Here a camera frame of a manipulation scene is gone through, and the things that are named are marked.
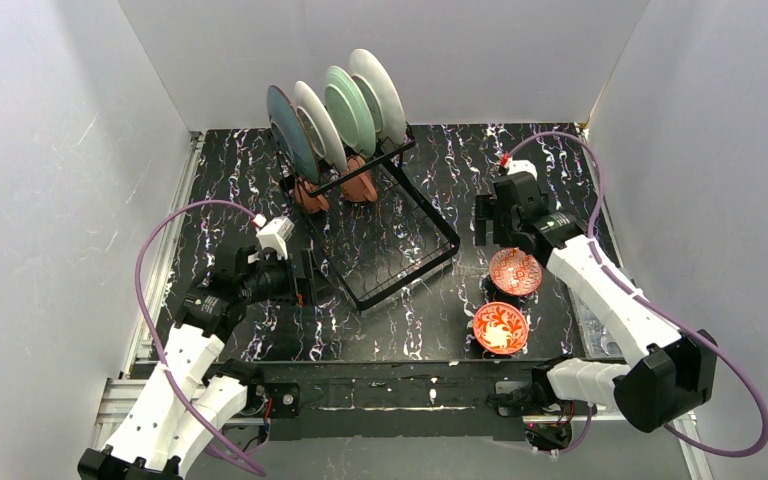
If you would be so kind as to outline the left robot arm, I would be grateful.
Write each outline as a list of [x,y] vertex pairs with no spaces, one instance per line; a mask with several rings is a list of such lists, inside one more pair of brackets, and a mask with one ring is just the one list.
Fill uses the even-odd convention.
[[79,476],[184,478],[263,379],[245,362],[213,365],[248,307],[311,306],[330,290],[309,249],[283,256],[249,246],[219,258],[192,281],[154,371],[104,447],[83,453]]

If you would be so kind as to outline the red geometric pattern bowl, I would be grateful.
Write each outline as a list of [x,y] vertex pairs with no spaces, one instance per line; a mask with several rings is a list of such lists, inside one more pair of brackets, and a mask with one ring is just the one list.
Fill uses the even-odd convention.
[[543,269],[537,259],[517,248],[496,252],[489,262],[492,284],[511,296],[527,296],[538,290]]

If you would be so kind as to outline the black wire dish rack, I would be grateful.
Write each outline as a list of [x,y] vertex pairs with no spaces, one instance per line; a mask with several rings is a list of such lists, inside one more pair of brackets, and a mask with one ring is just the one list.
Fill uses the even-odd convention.
[[415,147],[416,135],[408,125],[403,145],[379,146],[375,158],[361,168],[375,184],[376,202],[344,199],[341,184],[358,174],[343,177],[322,171],[320,186],[308,192],[323,195],[330,208],[307,214],[293,198],[295,179],[301,176],[279,144],[275,146],[275,158],[285,171],[280,181],[283,195],[310,238],[315,264],[358,311],[422,280],[459,250],[455,227],[405,171],[405,160]]

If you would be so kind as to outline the light green flower plate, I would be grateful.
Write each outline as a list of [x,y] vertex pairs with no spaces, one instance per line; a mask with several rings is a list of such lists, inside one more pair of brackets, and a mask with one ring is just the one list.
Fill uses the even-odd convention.
[[323,100],[343,143],[371,158],[376,149],[373,118],[360,89],[343,68],[327,68]]

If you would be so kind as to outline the orange floral pattern bowl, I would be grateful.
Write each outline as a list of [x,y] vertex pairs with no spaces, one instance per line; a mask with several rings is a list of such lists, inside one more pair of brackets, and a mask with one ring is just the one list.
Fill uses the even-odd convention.
[[527,344],[530,328],[523,313],[504,302],[480,307],[472,319],[475,339],[488,352],[512,355]]

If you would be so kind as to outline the dark blue glazed plate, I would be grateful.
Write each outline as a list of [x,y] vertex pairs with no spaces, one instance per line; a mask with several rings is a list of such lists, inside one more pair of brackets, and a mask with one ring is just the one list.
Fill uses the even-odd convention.
[[292,102],[277,85],[270,85],[267,89],[266,108],[270,123],[277,129],[275,138],[279,147],[292,162],[295,172],[312,184],[318,184],[319,163],[310,137]]

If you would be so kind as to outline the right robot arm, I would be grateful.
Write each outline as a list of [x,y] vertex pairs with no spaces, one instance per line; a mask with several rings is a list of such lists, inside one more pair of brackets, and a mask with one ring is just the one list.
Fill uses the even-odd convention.
[[533,256],[562,281],[613,336],[621,364],[561,356],[532,371],[530,399],[564,400],[618,410],[637,430],[652,432],[707,403],[716,371],[714,339],[704,330],[676,327],[647,309],[623,273],[588,237],[581,220],[547,204],[529,172],[503,175],[474,203],[475,243]]

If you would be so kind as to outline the green rim lettered plate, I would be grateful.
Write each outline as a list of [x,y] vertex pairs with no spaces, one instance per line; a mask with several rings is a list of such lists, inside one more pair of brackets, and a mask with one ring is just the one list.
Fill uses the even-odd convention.
[[304,81],[294,86],[295,109],[309,134],[315,154],[334,167],[338,173],[348,170],[344,146],[336,126],[323,102]]

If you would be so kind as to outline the red teal floral plate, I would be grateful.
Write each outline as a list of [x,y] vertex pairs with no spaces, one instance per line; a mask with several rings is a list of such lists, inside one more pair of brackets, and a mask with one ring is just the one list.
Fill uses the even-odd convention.
[[351,52],[349,75],[365,99],[373,119],[376,137],[397,147],[405,143],[406,116],[393,80],[382,63],[369,50]]

